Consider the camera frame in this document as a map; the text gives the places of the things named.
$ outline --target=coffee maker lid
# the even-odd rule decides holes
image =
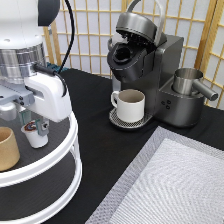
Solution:
[[[120,34],[137,34],[150,42],[154,42],[157,26],[144,16],[125,12],[118,19],[116,31]]]
[[[160,22],[157,27],[148,18],[132,13],[132,10],[141,0],[134,0],[130,3],[125,13],[122,13],[118,19],[116,31],[124,37],[131,37],[136,34],[145,38],[147,41],[154,43],[156,47],[166,42],[166,35],[162,32],[164,26],[164,9],[158,0],[155,0],[160,11]]]

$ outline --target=round tray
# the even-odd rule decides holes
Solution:
[[[43,223],[72,199],[81,176],[81,160],[72,149],[59,163],[39,176],[1,188],[0,223]]]
[[[50,122],[49,143],[34,149],[20,131],[19,120],[0,121],[0,126],[13,129],[20,150],[20,161],[11,170],[0,172],[0,188],[29,180],[57,164],[72,148],[77,139],[78,124],[72,113],[69,119],[60,123]]]

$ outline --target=cup handle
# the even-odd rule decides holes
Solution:
[[[115,98],[115,95],[117,96],[116,98],[118,98],[118,94],[119,94],[118,91],[114,91],[114,92],[111,94],[111,103],[113,104],[113,106],[114,106],[115,108],[117,108],[117,104],[116,104],[114,98]]]

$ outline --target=white shelf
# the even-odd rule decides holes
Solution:
[[[68,135],[53,152],[25,167],[0,173],[0,188],[29,180],[57,164],[69,152],[69,150],[75,144],[75,140],[77,139],[78,124],[74,113],[70,115],[69,120],[70,129]]]
[[[54,151],[52,151],[44,158],[30,165],[24,166],[16,170],[0,173],[0,188],[15,185],[27,181],[31,178],[35,178],[36,176],[49,170],[58,162],[60,162],[63,159],[63,157],[65,157],[70,151],[75,160],[75,171],[74,171],[74,178],[68,189],[58,200],[56,200],[50,206],[44,208],[42,211],[25,218],[10,221],[0,221],[0,223],[2,224],[42,223],[47,219],[51,218],[52,216],[54,216],[56,213],[58,213],[72,199],[72,197],[74,196],[80,185],[80,181],[82,178],[82,162],[80,159],[79,143],[78,143],[78,124],[75,115],[73,113],[70,115],[69,120],[70,120],[70,129],[68,135]]]
[[[79,148],[75,147],[72,148],[71,153],[74,157],[75,163],[76,163],[76,171],[74,179],[70,185],[70,187],[67,189],[67,191],[53,204],[51,204],[49,207],[43,209],[42,211],[33,214],[31,216],[28,216],[26,218],[18,219],[18,220],[12,220],[12,221],[0,221],[1,224],[39,224],[43,223],[44,221],[48,220],[49,218],[53,217],[55,214],[57,214],[61,209],[63,209],[69,201],[72,199],[72,197],[75,195],[80,181],[82,177],[82,162],[80,158],[77,158],[77,155],[79,154]]]

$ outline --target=white robot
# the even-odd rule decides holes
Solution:
[[[46,119],[60,122],[72,113],[64,80],[45,72],[40,32],[59,8],[59,0],[0,0],[0,118],[13,120],[27,109],[48,124]],[[39,131],[46,135],[43,123]]]

